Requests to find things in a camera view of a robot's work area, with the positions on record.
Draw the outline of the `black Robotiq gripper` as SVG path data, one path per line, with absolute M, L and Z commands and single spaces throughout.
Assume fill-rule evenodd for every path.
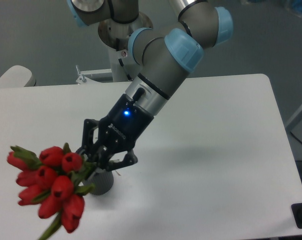
M 137 105 L 144 96 L 136 93 L 133 97 L 123 94 L 110 112 L 100 121 L 85 119 L 81 147 L 76 151 L 85 160 L 98 160 L 98 167 L 107 172 L 126 168 L 138 163 L 132 150 L 140 135 L 154 117 Z M 98 140 L 94 144 L 94 131 L 98 129 Z M 122 160 L 111 159 L 113 154 L 127 151 Z

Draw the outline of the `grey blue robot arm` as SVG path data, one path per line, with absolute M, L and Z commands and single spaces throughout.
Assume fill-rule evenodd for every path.
M 126 48 L 141 71 L 114 107 L 100 120 L 84 122 L 78 153 L 108 172 L 137 162 L 133 152 L 144 130 L 192 73 L 204 49 L 231 38 L 234 30 L 230 12 L 206 0 L 170 2 L 178 21 L 157 31 L 134 29 Z

